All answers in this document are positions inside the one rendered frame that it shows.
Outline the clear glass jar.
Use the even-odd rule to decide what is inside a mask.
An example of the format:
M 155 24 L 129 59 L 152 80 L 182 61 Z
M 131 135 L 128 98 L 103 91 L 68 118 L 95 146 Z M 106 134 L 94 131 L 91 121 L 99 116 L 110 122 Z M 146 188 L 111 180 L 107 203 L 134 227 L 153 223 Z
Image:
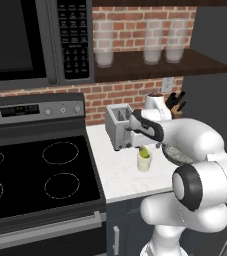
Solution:
M 148 19 L 146 21 L 143 59 L 148 65 L 156 65 L 161 59 L 163 31 L 163 19 Z
M 186 35 L 187 20 L 184 18 L 171 19 L 165 51 L 165 57 L 168 63 L 179 63 L 182 59 Z
M 95 21 L 95 60 L 100 68 L 109 68 L 113 64 L 114 22 L 112 20 Z

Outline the wooden knife block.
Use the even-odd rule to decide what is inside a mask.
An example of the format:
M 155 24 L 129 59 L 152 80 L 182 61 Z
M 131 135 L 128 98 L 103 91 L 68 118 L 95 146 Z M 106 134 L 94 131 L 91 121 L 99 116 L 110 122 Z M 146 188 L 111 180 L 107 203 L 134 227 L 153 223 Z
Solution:
M 186 105 L 186 102 L 181 102 L 184 95 L 184 91 L 182 91 L 179 95 L 176 95 L 175 92 L 172 92 L 165 101 L 167 108 L 171 111 L 173 119 L 180 118 L 182 115 L 182 109 Z

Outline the white wall outlet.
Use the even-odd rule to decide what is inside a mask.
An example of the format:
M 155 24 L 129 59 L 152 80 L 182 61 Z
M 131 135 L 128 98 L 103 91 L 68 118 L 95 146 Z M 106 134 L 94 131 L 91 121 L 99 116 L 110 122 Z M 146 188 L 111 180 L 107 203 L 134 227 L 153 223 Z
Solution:
M 174 78 L 173 77 L 165 77 L 162 79 L 161 92 L 167 93 L 171 92 L 173 88 Z

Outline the black and grey microwave oven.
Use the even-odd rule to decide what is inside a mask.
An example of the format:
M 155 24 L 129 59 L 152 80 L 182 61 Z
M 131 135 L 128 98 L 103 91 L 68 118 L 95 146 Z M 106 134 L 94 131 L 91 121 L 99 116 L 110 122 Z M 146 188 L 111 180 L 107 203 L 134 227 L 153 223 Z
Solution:
M 94 81 L 91 0 L 49 0 L 57 83 L 49 78 L 45 0 L 0 0 L 0 91 Z

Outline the dark wooden wall shelf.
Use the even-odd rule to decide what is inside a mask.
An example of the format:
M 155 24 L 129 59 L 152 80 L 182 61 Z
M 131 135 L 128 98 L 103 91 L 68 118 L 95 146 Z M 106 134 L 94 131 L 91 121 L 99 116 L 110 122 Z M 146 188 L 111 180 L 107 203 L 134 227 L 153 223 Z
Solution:
M 168 63 L 161 54 L 156 65 L 147 65 L 141 51 L 115 52 L 110 68 L 94 67 L 95 82 L 117 82 L 164 77 L 179 77 L 227 73 L 227 65 L 194 50 L 185 49 L 183 58 L 177 64 Z

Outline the dark grey cupboard door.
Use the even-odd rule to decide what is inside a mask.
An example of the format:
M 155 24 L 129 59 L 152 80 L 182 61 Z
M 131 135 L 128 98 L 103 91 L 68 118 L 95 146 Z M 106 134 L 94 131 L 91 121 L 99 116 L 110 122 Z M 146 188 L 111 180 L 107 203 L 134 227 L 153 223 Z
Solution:
M 140 256 L 152 237 L 154 227 L 144 222 L 140 214 L 143 197 L 106 205 L 107 256 Z M 119 230 L 119 251 L 114 254 L 115 231 Z

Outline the steel toaster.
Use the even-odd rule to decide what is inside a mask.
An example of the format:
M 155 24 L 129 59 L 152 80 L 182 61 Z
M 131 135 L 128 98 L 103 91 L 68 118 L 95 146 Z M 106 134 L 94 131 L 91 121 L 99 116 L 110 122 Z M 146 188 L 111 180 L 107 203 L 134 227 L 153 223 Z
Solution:
M 105 129 L 115 151 L 131 146 L 129 118 L 132 108 L 127 103 L 105 107 Z

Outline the dark wooden wall cupboard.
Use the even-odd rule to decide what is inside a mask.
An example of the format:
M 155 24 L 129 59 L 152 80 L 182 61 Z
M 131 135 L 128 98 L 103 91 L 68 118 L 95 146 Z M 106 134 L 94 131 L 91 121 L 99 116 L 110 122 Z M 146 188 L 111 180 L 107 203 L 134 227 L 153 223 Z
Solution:
M 92 0 L 93 7 L 227 6 L 227 0 Z

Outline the grey ice bowl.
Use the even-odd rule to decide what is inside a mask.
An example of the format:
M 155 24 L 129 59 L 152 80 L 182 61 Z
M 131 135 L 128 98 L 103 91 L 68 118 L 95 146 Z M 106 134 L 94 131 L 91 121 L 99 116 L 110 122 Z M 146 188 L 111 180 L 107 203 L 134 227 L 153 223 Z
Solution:
M 168 161 L 171 163 L 182 166 L 184 164 L 192 164 L 193 160 L 186 156 L 184 153 L 169 145 L 162 145 L 162 152 Z

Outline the black and steel stove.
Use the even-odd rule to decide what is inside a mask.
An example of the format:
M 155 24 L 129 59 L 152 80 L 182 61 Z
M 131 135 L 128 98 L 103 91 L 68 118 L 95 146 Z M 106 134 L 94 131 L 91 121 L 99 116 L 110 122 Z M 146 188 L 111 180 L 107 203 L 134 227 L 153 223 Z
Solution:
M 106 200 L 83 94 L 0 98 L 0 234 L 95 211 L 106 214 Z M 106 221 L 101 228 L 0 249 L 0 256 L 106 256 Z

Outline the dark grey fridge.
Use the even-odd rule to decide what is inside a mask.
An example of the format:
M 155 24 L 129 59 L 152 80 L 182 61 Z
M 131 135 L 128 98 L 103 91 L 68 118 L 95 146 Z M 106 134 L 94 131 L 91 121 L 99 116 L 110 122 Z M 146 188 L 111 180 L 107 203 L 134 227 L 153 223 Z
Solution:
M 227 7 L 197 9 L 191 48 L 227 65 Z M 227 73 L 188 76 L 183 90 L 183 115 L 218 131 L 227 152 Z M 227 256 L 227 227 L 215 234 L 187 230 L 182 246 L 190 256 Z

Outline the glass of lemonade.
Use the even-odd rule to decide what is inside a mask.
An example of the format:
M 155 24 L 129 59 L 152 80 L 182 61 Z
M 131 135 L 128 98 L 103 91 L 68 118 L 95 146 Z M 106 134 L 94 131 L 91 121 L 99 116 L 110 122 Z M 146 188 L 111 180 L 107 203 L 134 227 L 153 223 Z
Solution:
M 147 172 L 150 169 L 152 153 L 146 146 L 140 146 L 137 153 L 137 168 L 141 172 Z

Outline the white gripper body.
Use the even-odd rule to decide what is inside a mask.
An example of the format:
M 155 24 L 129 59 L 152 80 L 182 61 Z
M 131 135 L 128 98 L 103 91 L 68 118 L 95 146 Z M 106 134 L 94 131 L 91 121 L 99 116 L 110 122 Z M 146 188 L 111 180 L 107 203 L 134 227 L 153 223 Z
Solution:
M 135 133 L 135 132 L 131 133 L 131 145 L 133 147 L 140 147 L 142 145 L 150 145 L 150 144 L 154 144 L 156 148 L 161 147 L 160 142 L 154 141 L 141 133 Z

